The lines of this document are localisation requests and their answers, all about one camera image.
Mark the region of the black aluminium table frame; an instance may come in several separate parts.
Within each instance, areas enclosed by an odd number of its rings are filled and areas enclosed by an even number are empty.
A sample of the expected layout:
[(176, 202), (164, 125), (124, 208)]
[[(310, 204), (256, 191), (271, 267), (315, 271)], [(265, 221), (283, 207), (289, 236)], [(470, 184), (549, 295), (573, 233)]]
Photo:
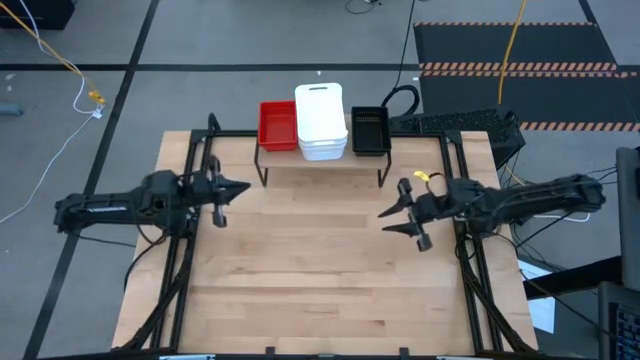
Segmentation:
[(383, 231), (396, 184), (439, 173), (434, 138), (396, 138), (384, 185), (376, 170), (271, 168), (262, 186), (256, 139), (213, 142), (223, 173), (251, 187), (226, 210), (204, 209), (185, 296), (167, 311), (163, 344), (182, 352), (466, 355), (472, 330), (451, 221), (427, 226), (433, 246)]

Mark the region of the red slotted plastic basket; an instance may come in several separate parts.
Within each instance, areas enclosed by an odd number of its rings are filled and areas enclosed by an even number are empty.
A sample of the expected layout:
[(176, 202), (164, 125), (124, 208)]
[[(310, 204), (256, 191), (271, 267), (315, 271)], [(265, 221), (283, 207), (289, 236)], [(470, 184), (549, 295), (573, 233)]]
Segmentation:
[(259, 108), (258, 144), (266, 151), (293, 151), (298, 146), (296, 104), (262, 102)]

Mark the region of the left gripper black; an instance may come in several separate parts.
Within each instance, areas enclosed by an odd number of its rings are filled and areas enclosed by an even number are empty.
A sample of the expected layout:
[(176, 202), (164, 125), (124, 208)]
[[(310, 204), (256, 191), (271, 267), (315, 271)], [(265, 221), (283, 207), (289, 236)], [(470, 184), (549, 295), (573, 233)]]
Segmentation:
[(223, 207), (229, 205), (235, 198), (251, 187), (250, 183), (225, 178), (221, 173), (221, 164), (215, 155), (207, 158), (208, 168), (196, 174), (192, 182), (192, 192), (196, 205), (212, 204), (213, 224), (216, 227), (227, 226), (227, 218)]

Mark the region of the black equipment case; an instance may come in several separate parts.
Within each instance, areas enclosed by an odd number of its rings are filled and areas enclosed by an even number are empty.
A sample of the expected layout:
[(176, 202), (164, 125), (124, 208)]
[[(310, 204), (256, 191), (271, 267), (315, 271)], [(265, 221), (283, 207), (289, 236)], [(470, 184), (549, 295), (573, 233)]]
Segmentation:
[(0, 0), (25, 24), (39, 29), (63, 30), (75, 11), (75, 0)]

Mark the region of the black striped-edge floor mat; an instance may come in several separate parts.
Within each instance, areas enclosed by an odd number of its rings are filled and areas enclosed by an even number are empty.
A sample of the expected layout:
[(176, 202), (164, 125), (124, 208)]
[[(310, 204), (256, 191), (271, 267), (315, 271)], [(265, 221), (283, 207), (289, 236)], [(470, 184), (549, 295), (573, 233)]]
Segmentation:
[(418, 22), (424, 70), (613, 71), (617, 63), (591, 22)]
[(640, 75), (628, 72), (425, 71), (429, 113), (514, 112), (525, 130), (640, 132)]

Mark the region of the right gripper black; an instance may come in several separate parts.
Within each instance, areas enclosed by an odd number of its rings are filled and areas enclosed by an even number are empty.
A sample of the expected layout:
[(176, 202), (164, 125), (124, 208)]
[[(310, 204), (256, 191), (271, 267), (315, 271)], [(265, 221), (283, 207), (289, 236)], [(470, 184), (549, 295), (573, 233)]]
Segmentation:
[(412, 187), (407, 178), (402, 178), (397, 188), (399, 192), (398, 200), (394, 205), (380, 213), (379, 217), (386, 217), (405, 210), (408, 221), (383, 227), (382, 230), (415, 237), (418, 250), (426, 252), (432, 248), (433, 244), (423, 225), (447, 216), (446, 197), (426, 193), (413, 198), (411, 195)]

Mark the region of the white paper sheet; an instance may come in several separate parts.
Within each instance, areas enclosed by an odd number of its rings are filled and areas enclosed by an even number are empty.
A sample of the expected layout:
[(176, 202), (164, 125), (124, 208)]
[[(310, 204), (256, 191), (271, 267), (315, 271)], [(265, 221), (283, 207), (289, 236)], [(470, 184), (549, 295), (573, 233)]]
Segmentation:
[[(523, 273), (523, 281), (532, 280), (550, 274), (550, 271), (522, 260), (519, 260), (518, 264), (520, 270)], [(528, 301), (532, 323), (536, 329), (547, 332), (549, 334), (554, 333), (555, 305), (556, 301), (553, 298), (549, 297)]]

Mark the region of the black desk bar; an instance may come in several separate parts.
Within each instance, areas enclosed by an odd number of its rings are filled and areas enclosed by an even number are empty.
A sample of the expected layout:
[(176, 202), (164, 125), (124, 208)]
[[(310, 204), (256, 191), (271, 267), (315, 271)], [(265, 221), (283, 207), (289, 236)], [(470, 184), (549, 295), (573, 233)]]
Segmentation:
[(590, 290), (602, 282), (622, 284), (620, 256), (523, 281), (528, 300)]

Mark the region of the black slotted plastic basket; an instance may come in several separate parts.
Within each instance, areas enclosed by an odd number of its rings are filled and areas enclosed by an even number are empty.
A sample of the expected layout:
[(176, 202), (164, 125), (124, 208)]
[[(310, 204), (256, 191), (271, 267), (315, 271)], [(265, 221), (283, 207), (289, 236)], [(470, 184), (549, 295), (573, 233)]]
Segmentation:
[(351, 127), (352, 150), (357, 156), (384, 156), (391, 151), (386, 107), (353, 107)]

